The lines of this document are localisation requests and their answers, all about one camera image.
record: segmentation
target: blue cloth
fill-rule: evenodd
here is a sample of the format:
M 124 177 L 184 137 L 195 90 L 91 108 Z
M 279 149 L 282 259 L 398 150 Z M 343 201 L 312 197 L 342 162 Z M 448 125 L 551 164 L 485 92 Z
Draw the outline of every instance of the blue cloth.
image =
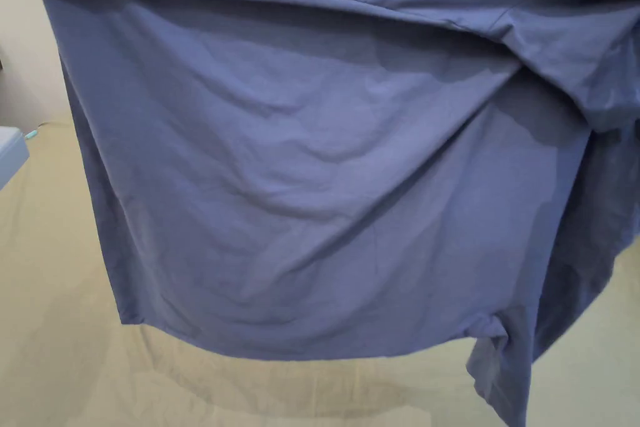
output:
M 124 323 L 263 359 L 472 336 L 524 426 L 638 231 L 640 0 L 45 4 Z

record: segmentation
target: white object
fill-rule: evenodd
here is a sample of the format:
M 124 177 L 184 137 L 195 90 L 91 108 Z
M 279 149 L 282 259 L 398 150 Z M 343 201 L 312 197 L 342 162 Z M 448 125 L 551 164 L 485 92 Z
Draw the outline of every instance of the white object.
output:
M 0 126 L 0 189 L 29 158 L 23 133 L 14 127 Z

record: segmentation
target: beige floor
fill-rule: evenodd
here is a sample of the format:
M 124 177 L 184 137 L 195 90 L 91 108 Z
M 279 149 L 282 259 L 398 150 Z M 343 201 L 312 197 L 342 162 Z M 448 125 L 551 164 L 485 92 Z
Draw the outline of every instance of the beige floor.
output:
M 0 191 L 0 427 L 501 426 L 470 341 L 396 359 L 282 364 L 121 326 L 73 130 L 50 125 Z M 640 419 L 640 244 L 534 369 L 529 425 Z

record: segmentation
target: garment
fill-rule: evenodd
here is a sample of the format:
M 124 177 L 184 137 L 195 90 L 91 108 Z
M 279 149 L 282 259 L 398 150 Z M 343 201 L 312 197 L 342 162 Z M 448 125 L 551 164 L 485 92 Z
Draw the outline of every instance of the garment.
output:
M 263 359 L 472 336 L 524 426 L 638 228 L 640 0 L 45 5 L 124 323 Z

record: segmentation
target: white wall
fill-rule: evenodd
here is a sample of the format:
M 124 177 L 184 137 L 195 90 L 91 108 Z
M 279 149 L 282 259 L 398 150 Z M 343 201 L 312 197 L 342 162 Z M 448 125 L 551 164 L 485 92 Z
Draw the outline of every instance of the white wall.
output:
M 68 115 L 58 49 L 42 0 L 0 0 L 0 125 L 23 132 Z

